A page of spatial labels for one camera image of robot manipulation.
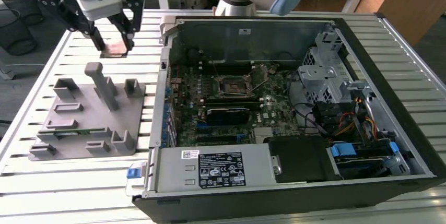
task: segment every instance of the blue connector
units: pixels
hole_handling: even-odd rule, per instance
[[[141,176],[141,168],[128,168],[127,169],[127,179],[136,179]]]
[[[240,143],[243,137],[244,137],[244,134],[236,135],[236,143]]]
[[[167,87],[167,88],[165,88],[165,97],[168,97],[168,96],[169,96],[169,94],[171,94],[171,91],[172,91],[172,90],[171,90],[171,88],[169,88],[169,87]]]
[[[354,144],[351,143],[334,144],[334,146],[330,147],[330,150],[334,157],[356,155]]]
[[[204,128],[207,127],[208,125],[205,123],[196,123],[196,128]]]
[[[390,146],[391,151],[392,151],[394,154],[399,152],[399,147],[398,147],[395,142],[390,142],[388,146]]]

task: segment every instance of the motherboard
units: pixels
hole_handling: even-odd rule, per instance
[[[299,134],[277,63],[172,65],[176,146],[261,143]]]

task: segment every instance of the cpu socket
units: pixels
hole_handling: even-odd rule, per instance
[[[221,98],[248,98],[252,97],[252,85],[249,77],[219,77],[217,93]]]

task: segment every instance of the gray holder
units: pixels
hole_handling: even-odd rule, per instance
[[[95,85],[58,79],[57,94],[29,160],[58,160],[132,155],[137,147],[145,86],[136,79],[113,84],[101,63],[88,63]]]

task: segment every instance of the blue latch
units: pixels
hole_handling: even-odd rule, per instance
[[[395,142],[390,142],[388,146],[390,146],[391,151],[392,151],[394,154],[399,152],[399,147],[398,147]]]
[[[330,147],[330,150],[331,150],[331,154],[334,157],[338,157],[339,156],[339,151],[335,147]]]
[[[354,144],[351,143],[334,144],[334,146],[330,147],[330,150],[334,157],[356,155]]]
[[[136,179],[141,176],[141,169],[140,168],[128,168],[127,169],[127,179]]]
[[[165,88],[165,97],[168,97],[168,96],[171,95],[171,91],[172,91],[172,90],[169,89],[169,87],[167,87],[167,88]]]

